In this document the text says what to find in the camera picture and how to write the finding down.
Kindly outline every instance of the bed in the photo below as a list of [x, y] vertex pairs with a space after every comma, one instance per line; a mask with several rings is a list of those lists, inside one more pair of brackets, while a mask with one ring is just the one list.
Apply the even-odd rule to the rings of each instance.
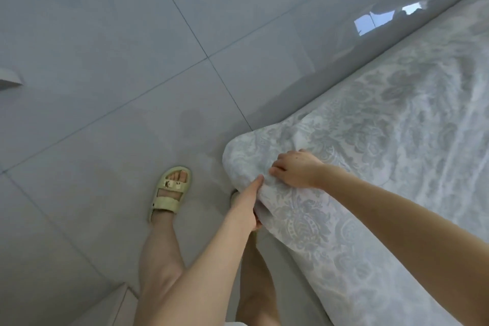
[[238, 189], [266, 175], [257, 214], [335, 326], [458, 324], [336, 200], [268, 176], [279, 153], [300, 148], [488, 242], [489, 0], [461, 1], [223, 155]]

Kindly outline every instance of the glossy floor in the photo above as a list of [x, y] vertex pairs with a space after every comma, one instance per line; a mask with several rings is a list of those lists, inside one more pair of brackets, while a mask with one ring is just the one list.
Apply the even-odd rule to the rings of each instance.
[[[154, 184], [177, 164], [194, 172], [175, 223], [190, 263], [227, 210], [229, 140], [456, 1], [0, 0], [0, 67], [24, 82], [0, 92], [5, 324], [65, 324], [117, 283], [137, 289]], [[327, 323], [283, 248], [260, 246], [284, 325]]]

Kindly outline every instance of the toe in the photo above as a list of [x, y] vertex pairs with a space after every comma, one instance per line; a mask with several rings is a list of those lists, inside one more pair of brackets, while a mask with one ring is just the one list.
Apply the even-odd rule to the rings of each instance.
[[180, 170], [179, 181], [180, 182], [186, 182], [187, 181], [187, 172], [186, 171]]

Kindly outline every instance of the floral patterned sheet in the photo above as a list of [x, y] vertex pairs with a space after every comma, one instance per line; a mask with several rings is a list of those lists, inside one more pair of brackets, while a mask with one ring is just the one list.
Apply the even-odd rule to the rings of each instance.
[[267, 169], [306, 148], [488, 242], [489, 0], [460, 2], [306, 107], [227, 145], [235, 186], [266, 175], [260, 220], [335, 326], [458, 324], [336, 200]]

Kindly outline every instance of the sandal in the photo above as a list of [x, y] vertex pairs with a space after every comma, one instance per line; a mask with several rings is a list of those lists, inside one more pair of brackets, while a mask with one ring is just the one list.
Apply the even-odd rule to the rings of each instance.
[[[167, 176], [172, 175], [176, 171], [185, 171], [187, 173], [187, 181], [172, 181], [171, 179], [166, 179]], [[185, 167], [174, 167], [170, 170], [167, 170], [159, 180], [156, 185], [155, 196], [153, 197], [153, 204], [150, 208], [149, 222], [151, 223], [151, 216], [155, 210], [168, 210], [170, 212], [174, 212], [175, 214], [179, 211], [180, 205], [185, 198], [185, 194], [190, 188], [190, 183], [192, 181], [192, 172]], [[176, 200], [172, 197], [168, 196], [158, 196], [158, 190], [165, 189], [167, 191], [180, 192], [182, 195], [180, 200]]]

